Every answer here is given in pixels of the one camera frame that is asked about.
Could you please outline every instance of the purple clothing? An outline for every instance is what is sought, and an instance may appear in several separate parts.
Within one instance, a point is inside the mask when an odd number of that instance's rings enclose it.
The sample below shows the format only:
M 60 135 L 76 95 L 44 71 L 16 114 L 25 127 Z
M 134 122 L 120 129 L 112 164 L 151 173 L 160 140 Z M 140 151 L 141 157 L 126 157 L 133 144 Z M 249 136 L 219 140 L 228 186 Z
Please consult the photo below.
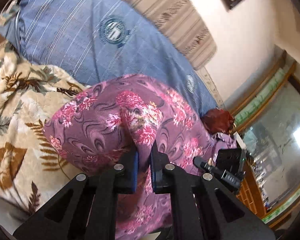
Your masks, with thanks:
M 120 195 L 116 239 L 139 239 L 171 224 L 169 195 L 152 192 L 149 156 L 154 140 L 170 162 L 199 175 L 195 156 L 208 161 L 220 148 L 198 115 L 175 90 L 141 74 L 99 83 L 65 104 L 45 125 L 58 153 L 92 175 L 112 167 L 134 143 L 138 149 L 137 192 Z

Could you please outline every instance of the pink flower print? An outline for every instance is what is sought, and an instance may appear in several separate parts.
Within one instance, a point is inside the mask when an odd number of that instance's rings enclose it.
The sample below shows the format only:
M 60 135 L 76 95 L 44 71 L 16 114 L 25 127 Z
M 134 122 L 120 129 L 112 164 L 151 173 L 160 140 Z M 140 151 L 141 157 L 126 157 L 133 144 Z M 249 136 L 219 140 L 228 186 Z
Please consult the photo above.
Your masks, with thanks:
M 61 158 L 63 158 L 63 159 L 66 159 L 67 158 L 67 155 L 68 155 L 68 151 L 66 151 L 66 150 L 59 150 L 58 151 L 58 154 L 61 156 Z
M 60 117 L 63 117 L 61 109 L 56 111 L 56 113 L 52 116 L 52 120 L 58 120 Z
M 80 100 L 82 98 L 86 98 L 87 96 L 88 96 L 87 91 L 83 91 L 77 95 L 76 99 Z
M 172 101 L 177 105 L 181 105 L 183 103 L 183 98 L 175 90 L 168 90 L 167 93 L 172 98 Z
M 96 163 L 98 161 L 98 156 L 88 155 L 87 157 L 83 158 L 82 160 L 86 161 L 86 162 L 90 162 L 90 163 Z
M 154 215 L 154 207 L 151 206 L 141 206 L 136 214 L 136 222 L 140 225 L 148 223 Z
M 198 147 L 198 139 L 196 137 L 191 138 L 191 147 Z
M 178 125 L 179 123 L 183 123 L 186 119 L 186 114 L 182 111 L 182 109 L 177 108 L 176 113 L 173 116 L 173 123 L 175 125 Z
M 160 94 L 160 97 L 168 104 L 172 105 L 172 98 L 166 94 Z
M 153 192 L 150 171 L 148 171 L 148 174 L 147 174 L 147 178 L 146 178 L 146 182 L 145 182 L 145 190 L 146 190 L 147 195 L 149 195 L 150 193 Z
M 193 114 L 191 106 L 189 106 L 187 103 L 183 104 L 183 109 L 186 111 L 186 113 L 188 115 L 192 115 Z
M 179 167 L 185 169 L 187 166 L 193 164 L 193 159 L 184 157 L 183 161 L 180 163 Z
M 146 144 L 150 147 L 155 140 L 157 131 L 150 125 L 146 124 L 143 128 L 136 132 L 136 135 L 138 136 L 136 143 Z
M 82 110 L 89 110 L 89 107 L 92 105 L 93 102 L 95 102 L 95 98 L 84 98 L 81 104 L 79 104 L 80 111 Z
M 185 143 L 183 147 L 183 154 L 186 158 L 193 159 L 198 155 L 203 155 L 202 147 L 198 147 L 198 139 L 191 138 L 190 142 Z
M 192 128 L 194 124 L 194 121 L 193 121 L 193 118 L 192 117 L 189 117 L 186 121 L 186 129 L 189 130 Z
M 133 123 L 135 123 L 136 115 L 134 113 L 130 113 L 127 108 L 123 108 L 120 110 L 122 124 L 125 124 L 128 128 L 131 128 Z
M 52 135 L 50 135 L 49 140 L 50 140 L 50 144 L 56 151 L 62 148 L 60 140 L 58 138 L 54 138 Z
M 119 125 L 121 125 L 121 117 L 119 114 L 109 114 L 109 119 L 106 120 L 107 127 L 113 131 L 115 128 L 117 128 Z
M 143 104 L 142 98 L 132 91 L 123 91 L 117 95 L 116 102 L 119 106 L 134 107 Z
M 52 135 L 50 135 L 49 141 L 50 141 L 50 144 L 52 145 L 52 147 L 58 152 L 58 154 L 62 158 L 66 159 L 69 152 L 62 149 L 60 140 L 58 138 L 54 138 Z
M 61 117 L 63 117 L 62 124 L 65 127 L 69 127 L 69 125 L 72 125 L 71 119 L 74 116 L 76 111 L 77 111 L 76 101 L 70 101 L 69 103 L 65 104 L 64 107 L 61 109 Z
M 126 229 L 126 233 L 127 235 L 131 235 L 134 231 L 136 231 L 136 223 L 134 221 L 131 221 L 128 225 L 127 225 L 127 229 Z
M 145 120 L 146 122 L 151 122 L 156 127 L 159 127 L 163 115 L 162 112 L 156 106 L 143 104 L 141 105 L 141 110 L 142 110 L 143 120 Z
M 125 152 L 127 152 L 126 149 L 121 148 L 118 150 L 112 150 L 111 152 L 108 152 L 106 154 L 106 157 L 113 163 L 117 163 L 121 157 L 122 154 L 124 154 Z

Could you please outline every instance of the bed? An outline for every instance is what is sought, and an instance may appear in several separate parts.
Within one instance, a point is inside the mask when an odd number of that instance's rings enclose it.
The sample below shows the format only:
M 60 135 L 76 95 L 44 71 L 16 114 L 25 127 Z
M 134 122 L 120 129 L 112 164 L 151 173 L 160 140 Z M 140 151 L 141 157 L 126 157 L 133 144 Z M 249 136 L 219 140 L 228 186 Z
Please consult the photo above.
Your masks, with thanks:
M 0 197 L 27 215 L 82 172 L 42 128 L 89 85 L 143 73 L 177 90 L 199 116 L 217 106 L 184 55 L 127 3 L 65 1 L 21 0 L 11 19 L 15 48 L 0 41 Z

